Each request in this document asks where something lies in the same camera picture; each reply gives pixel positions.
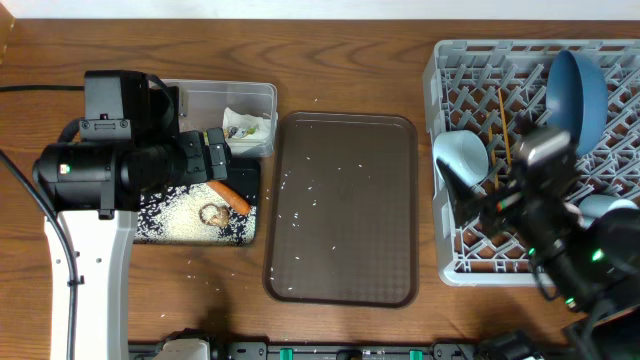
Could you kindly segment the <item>bowl of rice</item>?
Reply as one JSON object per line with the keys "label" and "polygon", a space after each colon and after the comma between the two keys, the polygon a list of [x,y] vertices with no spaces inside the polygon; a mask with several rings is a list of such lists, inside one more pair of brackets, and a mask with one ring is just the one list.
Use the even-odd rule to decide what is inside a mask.
{"label": "bowl of rice", "polygon": [[469,130],[443,132],[434,140],[435,172],[443,176],[437,161],[447,164],[468,186],[480,184],[488,175],[489,157],[481,139]]}

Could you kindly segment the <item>wooden chopstick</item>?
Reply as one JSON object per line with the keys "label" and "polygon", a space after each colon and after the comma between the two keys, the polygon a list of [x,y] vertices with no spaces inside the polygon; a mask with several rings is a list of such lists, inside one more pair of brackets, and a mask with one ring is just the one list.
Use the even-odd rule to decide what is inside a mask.
{"label": "wooden chopstick", "polygon": [[499,109],[500,109],[500,117],[501,117],[502,131],[503,131],[503,141],[505,144],[506,160],[510,168],[512,166],[512,155],[511,155],[511,146],[510,146],[510,139],[509,139],[509,133],[508,133],[508,125],[506,121],[507,119],[506,119],[504,101],[502,96],[502,88],[499,87],[497,90],[497,93],[499,98]]}
{"label": "wooden chopstick", "polygon": [[495,120],[494,118],[497,116],[496,114],[497,114],[496,111],[493,110],[489,114],[489,116],[487,118],[487,122],[488,122],[488,141],[489,141],[489,145],[490,145],[489,154],[490,154],[490,161],[491,161],[491,163],[490,163],[491,168],[490,168],[489,175],[490,175],[490,178],[492,179],[492,182],[494,184],[494,190],[495,191],[497,191],[498,188],[499,188],[499,178],[498,178],[497,170],[495,169],[495,166],[496,166],[496,154],[495,154],[495,146],[493,145],[494,135],[493,135],[493,130],[492,130],[493,129],[492,126],[493,126],[494,120]]}

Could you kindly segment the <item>brown food scrap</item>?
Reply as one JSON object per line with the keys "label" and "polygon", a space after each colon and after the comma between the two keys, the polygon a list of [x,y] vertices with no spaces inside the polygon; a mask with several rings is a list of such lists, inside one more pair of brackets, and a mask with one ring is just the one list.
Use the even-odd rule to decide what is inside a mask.
{"label": "brown food scrap", "polygon": [[224,228],[229,224],[230,212],[226,206],[210,203],[199,210],[199,218],[205,225]]}

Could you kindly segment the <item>pink cup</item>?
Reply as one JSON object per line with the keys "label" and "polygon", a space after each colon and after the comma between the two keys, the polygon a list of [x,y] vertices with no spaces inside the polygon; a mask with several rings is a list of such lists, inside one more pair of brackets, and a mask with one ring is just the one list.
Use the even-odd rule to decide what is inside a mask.
{"label": "pink cup", "polygon": [[583,217],[583,214],[580,211],[579,207],[574,205],[574,204],[571,204],[569,202],[565,202],[564,203],[564,207],[569,213],[571,213],[572,215],[574,215],[576,217],[578,225],[580,227],[583,227],[584,226],[584,217]]}

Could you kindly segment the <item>blue plate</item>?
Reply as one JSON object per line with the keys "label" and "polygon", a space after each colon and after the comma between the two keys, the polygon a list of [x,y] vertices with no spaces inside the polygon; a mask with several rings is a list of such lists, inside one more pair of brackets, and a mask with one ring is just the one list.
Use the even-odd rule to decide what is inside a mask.
{"label": "blue plate", "polygon": [[596,149],[605,132],[608,92],[604,73],[581,53],[560,51],[546,85],[546,124],[566,130],[579,157]]}

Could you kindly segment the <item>yellow snack wrapper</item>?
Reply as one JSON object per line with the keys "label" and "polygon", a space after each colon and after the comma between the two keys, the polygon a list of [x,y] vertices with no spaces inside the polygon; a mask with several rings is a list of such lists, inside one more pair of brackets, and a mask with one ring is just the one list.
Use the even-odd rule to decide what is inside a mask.
{"label": "yellow snack wrapper", "polygon": [[226,139],[242,139],[254,135],[256,130],[256,127],[228,126],[224,129],[224,136]]}

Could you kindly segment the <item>white napkin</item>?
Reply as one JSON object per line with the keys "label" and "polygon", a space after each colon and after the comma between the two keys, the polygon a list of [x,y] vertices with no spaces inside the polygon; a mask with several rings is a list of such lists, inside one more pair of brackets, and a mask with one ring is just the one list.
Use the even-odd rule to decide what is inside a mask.
{"label": "white napkin", "polygon": [[231,150],[240,154],[271,142],[269,118],[239,114],[227,107],[223,114],[223,132]]}

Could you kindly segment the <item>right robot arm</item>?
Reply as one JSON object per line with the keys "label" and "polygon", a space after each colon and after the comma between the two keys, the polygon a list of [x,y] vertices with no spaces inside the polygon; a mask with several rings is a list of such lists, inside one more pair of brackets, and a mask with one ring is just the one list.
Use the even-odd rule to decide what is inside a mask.
{"label": "right robot arm", "polygon": [[588,359],[639,356],[639,213],[616,209],[588,228],[563,200],[576,181],[573,155],[514,163],[506,185],[477,195],[444,161],[438,161],[455,221],[478,220],[488,236],[518,233],[530,271],[548,276],[570,311],[585,319],[570,327],[579,353]]}

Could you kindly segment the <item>light blue cup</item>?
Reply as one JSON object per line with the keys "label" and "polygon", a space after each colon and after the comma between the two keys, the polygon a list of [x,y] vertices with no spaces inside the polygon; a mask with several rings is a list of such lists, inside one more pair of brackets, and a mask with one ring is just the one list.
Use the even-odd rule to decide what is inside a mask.
{"label": "light blue cup", "polygon": [[631,200],[613,196],[591,195],[586,197],[579,204],[579,210],[583,217],[583,227],[588,228],[596,219],[620,208],[637,209],[638,206]]}

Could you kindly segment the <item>orange carrot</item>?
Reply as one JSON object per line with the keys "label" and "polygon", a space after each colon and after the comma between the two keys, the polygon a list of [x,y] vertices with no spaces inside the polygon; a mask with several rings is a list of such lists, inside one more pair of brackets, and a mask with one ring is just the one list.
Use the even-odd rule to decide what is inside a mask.
{"label": "orange carrot", "polygon": [[251,212],[249,203],[233,189],[220,181],[211,181],[207,185],[216,192],[236,213],[247,216]]}

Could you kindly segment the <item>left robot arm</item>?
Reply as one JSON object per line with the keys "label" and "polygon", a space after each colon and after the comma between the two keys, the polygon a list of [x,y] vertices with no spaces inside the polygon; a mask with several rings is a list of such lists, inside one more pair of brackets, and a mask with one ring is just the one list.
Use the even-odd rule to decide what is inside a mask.
{"label": "left robot arm", "polygon": [[84,76],[85,114],[19,181],[44,214],[52,269],[54,359],[128,354],[128,271],[141,198],[223,180],[219,128],[179,128],[180,89],[138,71]]}

